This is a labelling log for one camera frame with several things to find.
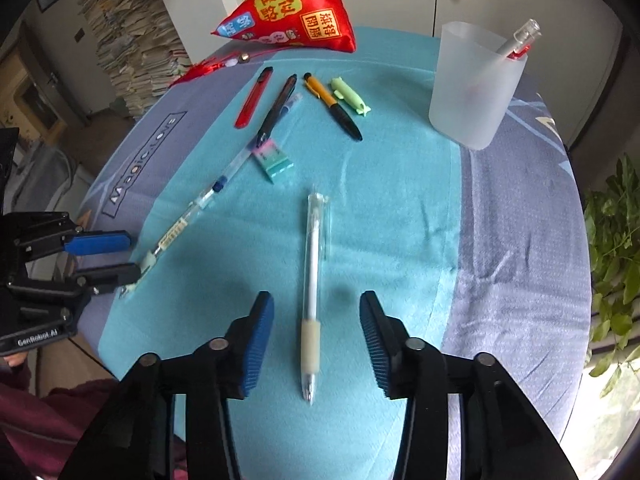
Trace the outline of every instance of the blue tablecloth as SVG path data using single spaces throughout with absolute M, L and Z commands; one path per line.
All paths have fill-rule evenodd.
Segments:
M 442 351 L 495 354 L 556 435 L 579 382 L 590 321 L 584 223 L 569 163 L 540 97 L 521 83 L 492 145 L 472 153 L 428 121 L 438 40 L 360 28 L 358 50 L 289 50 L 171 89 L 98 176 L 83 212 L 127 229 L 138 261 L 255 133 L 285 79 L 342 76 L 372 112 L 351 140 L 310 94 L 273 138 L 295 169 L 271 184 L 254 160 L 124 300 L 96 298 L 81 331 L 122 376 L 140 354 L 193 351 L 244 316 L 260 290 L 276 319 L 258 387 L 231 402 L 248 480 L 386 479 L 403 402 L 377 389 L 358 322 L 375 290 L 389 315 Z M 232 125 L 264 66 L 274 74 L 250 126 Z M 300 91 L 306 92 L 300 85 Z M 322 281 L 322 374 L 300 394 L 298 317 L 306 196 L 332 199 Z M 184 436 L 184 402 L 176 428 Z M 452 426 L 452 469 L 459 445 Z

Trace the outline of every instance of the hand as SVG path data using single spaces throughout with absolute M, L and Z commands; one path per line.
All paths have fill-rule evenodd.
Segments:
M 20 352 L 19 354 L 7 355 L 3 359 L 11 368 L 15 368 L 26 361 L 27 355 L 29 355 L 28 352 Z

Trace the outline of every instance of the paper pile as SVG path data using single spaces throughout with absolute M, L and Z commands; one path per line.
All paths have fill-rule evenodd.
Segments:
M 79 0 L 98 40 L 98 64 L 140 118 L 187 72 L 189 56 L 162 0 Z

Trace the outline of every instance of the cup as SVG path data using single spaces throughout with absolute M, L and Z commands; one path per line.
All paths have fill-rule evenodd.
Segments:
M 527 62 L 526 55 L 496 54 L 505 41 L 470 23 L 442 26 L 429 119 L 441 134 L 472 150 L 491 143 Z

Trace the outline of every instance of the green airplane-shaped eraser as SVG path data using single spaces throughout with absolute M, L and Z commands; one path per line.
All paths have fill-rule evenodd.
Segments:
M 364 104 L 362 98 L 341 77 L 331 79 L 331 88 L 334 89 L 334 95 L 338 99 L 344 99 L 360 115 L 366 116 L 367 112 L 371 111 L 371 108 Z

